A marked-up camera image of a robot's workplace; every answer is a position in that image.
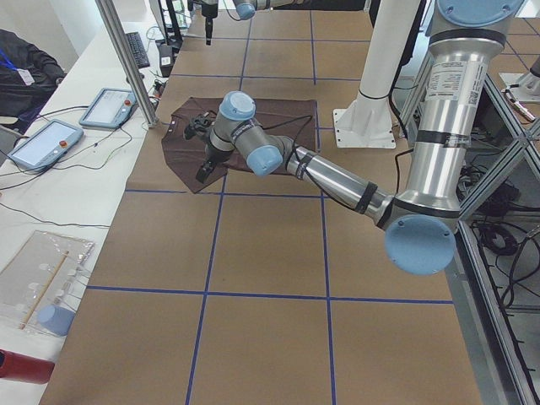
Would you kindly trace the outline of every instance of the red can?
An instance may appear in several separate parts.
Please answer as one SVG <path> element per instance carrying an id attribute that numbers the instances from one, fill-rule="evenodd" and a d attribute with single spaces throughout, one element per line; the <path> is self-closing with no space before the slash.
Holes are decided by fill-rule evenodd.
<path id="1" fill-rule="evenodd" d="M 0 378 L 45 384 L 51 378 L 52 369 L 51 361 L 0 349 Z"/>

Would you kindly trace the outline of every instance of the dark brown fabric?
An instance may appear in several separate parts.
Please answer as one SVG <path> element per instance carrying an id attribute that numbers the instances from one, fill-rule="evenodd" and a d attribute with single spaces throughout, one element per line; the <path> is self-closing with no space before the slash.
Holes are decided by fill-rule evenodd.
<path id="1" fill-rule="evenodd" d="M 209 186 L 216 180 L 227 174 L 227 169 L 251 171 L 246 161 L 238 152 L 234 152 L 230 160 L 223 165 L 218 165 L 204 184 L 195 179 L 195 174 L 203 164 L 206 156 L 204 154 L 204 143 L 198 138 L 189 141 L 184 139 L 184 128 L 189 120 L 194 116 L 202 114 L 204 111 L 218 111 L 222 99 L 198 99 L 190 97 L 186 103 L 172 113 L 169 129 L 161 141 L 165 162 L 172 171 L 186 184 L 192 192 L 200 192 L 204 187 Z M 313 116 L 313 119 L 305 125 L 307 118 L 295 122 L 269 129 L 267 133 L 296 138 L 296 143 L 315 150 L 315 114 L 316 102 L 314 100 L 270 100 L 257 99 L 256 119 L 262 127 L 272 127 L 282 122 L 292 120 L 301 116 Z M 277 169 L 273 174 L 287 175 L 283 169 Z"/>

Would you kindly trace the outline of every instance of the keyboard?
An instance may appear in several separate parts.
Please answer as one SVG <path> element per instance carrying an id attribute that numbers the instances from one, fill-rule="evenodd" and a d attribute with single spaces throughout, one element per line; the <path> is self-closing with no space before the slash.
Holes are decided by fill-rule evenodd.
<path id="1" fill-rule="evenodd" d="M 147 68 L 150 66 L 149 56 L 144 50 L 143 40 L 138 32 L 126 33 L 127 43 L 137 63 L 137 68 Z"/>

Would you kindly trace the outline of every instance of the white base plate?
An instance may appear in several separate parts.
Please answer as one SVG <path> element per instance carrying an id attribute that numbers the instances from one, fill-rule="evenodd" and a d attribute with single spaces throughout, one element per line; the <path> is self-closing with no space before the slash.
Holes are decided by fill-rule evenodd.
<path id="1" fill-rule="evenodd" d="M 375 139 L 369 139 L 368 143 L 360 138 L 360 135 L 354 131 L 338 128 L 337 122 L 347 109 L 336 109 L 333 113 L 334 118 L 334 134 L 336 136 L 336 145 L 338 148 L 380 148 L 380 149 L 394 149 L 396 147 L 396 141 L 392 128 L 389 127 L 388 131 L 384 133 L 371 134 L 375 135 Z"/>
<path id="2" fill-rule="evenodd" d="M 503 82 L 505 82 L 506 87 L 508 87 L 512 84 L 516 84 L 520 77 L 523 76 L 523 73 L 499 73 L 499 76 L 503 79 Z M 514 98 L 520 103 L 540 103 L 540 96 L 528 94 L 519 87 L 510 90 L 514 95 Z"/>

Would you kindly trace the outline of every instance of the white plastic part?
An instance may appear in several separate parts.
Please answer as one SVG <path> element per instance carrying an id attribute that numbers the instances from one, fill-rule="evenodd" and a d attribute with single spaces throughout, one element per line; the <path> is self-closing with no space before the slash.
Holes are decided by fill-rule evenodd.
<path id="1" fill-rule="evenodd" d="M 506 87 L 518 84 L 510 90 L 520 103 L 540 103 L 540 78 L 532 73 L 500 73 Z"/>
<path id="2" fill-rule="evenodd" d="M 347 110 L 334 110 L 339 148 L 396 147 L 388 99 L 362 94 L 379 98 L 390 92 L 419 4 L 420 0 L 381 1 L 358 96 Z"/>

